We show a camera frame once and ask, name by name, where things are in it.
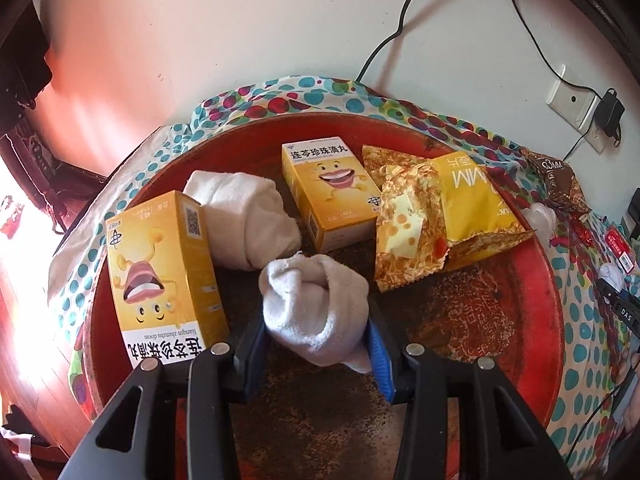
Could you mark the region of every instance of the cartoon mouth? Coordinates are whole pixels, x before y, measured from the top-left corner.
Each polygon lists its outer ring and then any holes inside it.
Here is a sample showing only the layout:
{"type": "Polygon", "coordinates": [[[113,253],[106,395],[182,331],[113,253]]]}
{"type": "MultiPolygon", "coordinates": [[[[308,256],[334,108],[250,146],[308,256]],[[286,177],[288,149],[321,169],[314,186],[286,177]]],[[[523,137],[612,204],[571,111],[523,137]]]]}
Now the cartoon mouth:
{"type": "Polygon", "coordinates": [[[320,179],[329,184],[329,186],[335,187],[335,189],[344,189],[345,187],[351,187],[355,174],[355,170],[330,171],[320,175],[320,179]]]}
{"type": "Polygon", "coordinates": [[[151,300],[163,292],[164,286],[151,265],[147,262],[137,262],[131,266],[123,294],[125,303],[151,300]]]}

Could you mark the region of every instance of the red label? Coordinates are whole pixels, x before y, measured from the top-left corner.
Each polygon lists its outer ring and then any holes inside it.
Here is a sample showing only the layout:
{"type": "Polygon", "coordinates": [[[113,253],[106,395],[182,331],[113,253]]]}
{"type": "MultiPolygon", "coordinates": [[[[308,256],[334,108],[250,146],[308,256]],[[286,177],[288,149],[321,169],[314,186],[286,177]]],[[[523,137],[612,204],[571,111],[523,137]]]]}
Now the red label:
{"type": "Polygon", "coordinates": [[[626,243],[625,238],[615,226],[611,226],[604,235],[604,241],[607,243],[614,256],[617,258],[620,266],[628,274],[634,268],[631,247],[626,243]]]}

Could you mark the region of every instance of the brown candy wrapper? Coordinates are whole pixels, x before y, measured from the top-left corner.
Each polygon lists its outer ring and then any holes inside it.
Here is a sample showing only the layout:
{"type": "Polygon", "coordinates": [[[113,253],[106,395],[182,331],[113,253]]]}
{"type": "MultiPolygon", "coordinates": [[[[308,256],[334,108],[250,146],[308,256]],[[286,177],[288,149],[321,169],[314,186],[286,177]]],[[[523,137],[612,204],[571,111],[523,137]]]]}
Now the brown candy wrapper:
{"type": "Polygon", "coordinates": [[[583,215],[591,211],[574,170],[565,161],[522,147],[520,153],[545,183],[553,205],[570,214],[583,215]]]}
{"type": "Polygon", "coordinates": [[[381,291],[454,270],[530,238],[489,181],[462,152],[434,159],[363,147],[382,184],[375,278],[381,291]]]}

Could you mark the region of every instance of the yellow medicine box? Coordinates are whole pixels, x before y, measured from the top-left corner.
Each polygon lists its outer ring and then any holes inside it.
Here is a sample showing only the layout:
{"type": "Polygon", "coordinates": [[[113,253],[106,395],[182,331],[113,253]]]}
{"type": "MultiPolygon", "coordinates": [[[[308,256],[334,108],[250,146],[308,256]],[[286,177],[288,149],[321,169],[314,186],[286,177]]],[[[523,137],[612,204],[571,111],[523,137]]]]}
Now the yellow medicine box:
{"type": "Polygon", "coordinates": [[[282,173],[320,253],[375,236],[380,192],[340,137],[283,144],[282,173]]]}
{"type": "Polygon", "coordinates": [[[132,366],[194,358],[228,335],[200,204],[171,191],[107,221],[113,300],[132,366]]]}

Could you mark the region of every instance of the power adapter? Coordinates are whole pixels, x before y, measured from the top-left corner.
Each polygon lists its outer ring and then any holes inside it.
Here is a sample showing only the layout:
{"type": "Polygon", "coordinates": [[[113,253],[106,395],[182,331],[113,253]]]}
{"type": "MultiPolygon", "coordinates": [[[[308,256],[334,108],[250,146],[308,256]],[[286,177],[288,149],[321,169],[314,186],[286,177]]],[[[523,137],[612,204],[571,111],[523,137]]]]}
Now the power adapter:
{"type": "Polygon", "coordinates": [[[625,107],[618,99],[618,93],[613,88],[609,88],[593,114],[596,126],[607,134],[607,137],[616,139],[616,146],[620,143],[620,117],[624,111],[625,107]]]}

